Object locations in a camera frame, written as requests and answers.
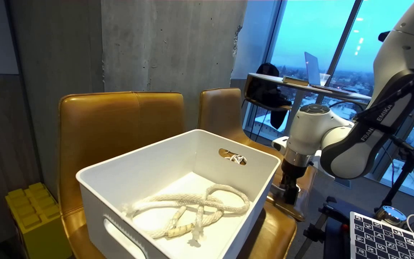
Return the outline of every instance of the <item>chair backrest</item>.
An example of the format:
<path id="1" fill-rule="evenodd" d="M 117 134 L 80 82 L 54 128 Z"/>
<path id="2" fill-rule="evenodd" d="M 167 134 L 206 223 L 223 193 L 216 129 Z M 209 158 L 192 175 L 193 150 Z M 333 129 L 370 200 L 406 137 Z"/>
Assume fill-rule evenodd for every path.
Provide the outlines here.
<path id="1" fill-rule="evenodd" d="M 228 137 L 246 137 L 242 129 L 242 92 L 239 88 L 202 92 L 199 128 Z"/>
<path id="2" fill-rule="evenodd" d="M 91 164 L 185 131 L 182 93 L 101 92 L 59 104 L 59 203 L 67 216 L 82 209 L 77 173 Z"/>

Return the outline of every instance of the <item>yellow container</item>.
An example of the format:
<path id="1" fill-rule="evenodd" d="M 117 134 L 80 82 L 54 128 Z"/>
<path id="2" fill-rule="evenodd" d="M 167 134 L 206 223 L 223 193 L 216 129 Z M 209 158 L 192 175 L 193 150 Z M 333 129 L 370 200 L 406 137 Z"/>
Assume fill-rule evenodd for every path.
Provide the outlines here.
<path id="1" fill-rule="evenodd" d="M 6 201 L 19 227 L 28 257 L 72 257 L 59 206 L 42 183 L 8 193 Z"/>

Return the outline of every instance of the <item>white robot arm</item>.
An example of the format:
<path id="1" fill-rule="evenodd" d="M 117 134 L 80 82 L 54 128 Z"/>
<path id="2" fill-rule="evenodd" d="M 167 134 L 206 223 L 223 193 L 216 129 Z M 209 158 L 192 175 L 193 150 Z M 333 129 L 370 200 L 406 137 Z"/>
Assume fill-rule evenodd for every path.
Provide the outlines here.
<path id="1" fill-rule="evenodd" d="M 310 158 L 323 150 L 323 168 L 338 178 L 371 170 L 381 145 L 414 109 L 414 4 L 386 37 L 374 62 L 374 92 L 367 109 L 351 122 L 328 108 L 298 111 L 285 148 L 282 186 L 304 175 Z"/>

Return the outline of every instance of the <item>white plastic bin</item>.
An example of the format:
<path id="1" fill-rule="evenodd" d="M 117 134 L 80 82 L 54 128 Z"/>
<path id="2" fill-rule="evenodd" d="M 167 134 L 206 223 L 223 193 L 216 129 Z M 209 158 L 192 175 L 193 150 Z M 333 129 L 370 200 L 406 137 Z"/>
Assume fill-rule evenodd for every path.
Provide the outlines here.
<path id="1" fill-rule="evenodd" d="M 220 150 L 243 155 L 246 164 L 222 157 Z M 91 240 L 107 257 L 236 257 L 264 209 L 278 165 L 274 155 L 193 129 L 87 167 L 77 178 Z M 140 220 L 124 213 L 128 204 L 159 193 L 203 193 L 212 184 L 229 184 L 252 203 L 243 216 L 222 217 L 205 227 L 200 246 L 189 245 L 190 233 L 150 237 L 146 227 L 167 220 L 163 211 L 160 216 L 154 216 L 157 210 L 149 211 L 153 216 Z"/>

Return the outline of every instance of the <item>sky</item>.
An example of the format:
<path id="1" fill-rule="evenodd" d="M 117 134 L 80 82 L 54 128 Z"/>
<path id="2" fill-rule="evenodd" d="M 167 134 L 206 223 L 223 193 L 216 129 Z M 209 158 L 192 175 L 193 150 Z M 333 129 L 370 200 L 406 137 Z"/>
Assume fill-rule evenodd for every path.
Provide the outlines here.
<path id="1" fill-rule="evenodd" d="M 381 47 L 379 34 L 392 30 L 413 0 L 364 0 L 338 69 L 373 70 Z M 320 57 L 327 70 L 354 0 L 289 0 L 272 63 L 304 68 L 304 52 Z"/>

